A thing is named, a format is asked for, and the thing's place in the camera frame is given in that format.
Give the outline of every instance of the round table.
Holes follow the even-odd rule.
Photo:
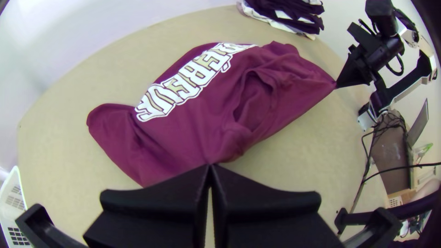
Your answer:
[[[27,205],[42,204],[60,230],[84,242],[83,233],[102,211],[101,191],[140,187],[91,137],[85,123],[88,113],[108,102],[135,106],[149,85],[195,46],[217,41],[264,45],[273,40],[293,44],[302,57],[334,78],[343,67],[343,61],[320,39],[312,41],[272,28],[242,16],[235,6],[153,25],[79,64],[19,124],[18,161]],[[224,166],[277,189],[318,191],[322,196],[319,213],[336,230],[336,211],[351,207],[364,172],[362,130],[356,113],[367,99],[363,86],[335,90],[286,128]],[[372,192],[382,190],[381,181],[369,183]],[[362,204],[364,210],[384,204],[384,196],[369,197]],[[208,219],[207,227],[212,227],[212,218]],[[207,238],[212,240],[210,231]]]

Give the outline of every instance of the purple cloth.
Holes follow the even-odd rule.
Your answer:
[[[174,63],[137,107],[100,105],[87,125],[115,164],[149,186],[238,158],[333,89],[331,76],[292,45],[211,43]]]
[[[323,20],[317,16],[325,11],[322,5],[312,5],[302,0],[246,0],[246,3],[257,13],[305,33],[319,34],[320,29],[324,29]],[[276,10],[285,12],[293,20],[277,17]],[[313,23],[298,21],[300,17]]]

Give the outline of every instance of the wrinkled fabric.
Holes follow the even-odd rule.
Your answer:
[[[293,27],[285,25],[283,23],[276,22],[274,20],[271,20],[271,19],[257,13],[254,9],[249,7],[246,2],[238,2],[237,9],[241,13],[243,13],[244,15],[246,15],[248,17],[251,17],[256,20],[263,21],[263,22],[270,24],[273,28],[277,28],[277,29],[280,29],[283,31],[294,33],[294,34],[300,34],[300,35],[303,35],[311,40],[316,39],[315,35],[313,35],[313,34],[307,34],[299,29],[293,28]]]
[[[302,0],[246,0],[246,3],[257,13],[305,33],[319,34],[320,30],[324,30],[323,20],[317,16],[325,11],[322,5]],[[276,11],[283,11],[291,19],[279,18]],[[299,20],[301,17],[312,23]]]
[[[240,157],[333,89],[331,76],[292,45],[211,43],[147,83],[138,106],[100,105],[87,125],[121,170],[150,186]]]

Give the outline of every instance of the white plastic basket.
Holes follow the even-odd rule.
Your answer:
[[[9,248],[32,247],[15,224],[15,219],[27,209],[22,194],[20,171],[14,166],[0,188],[0,224]]]

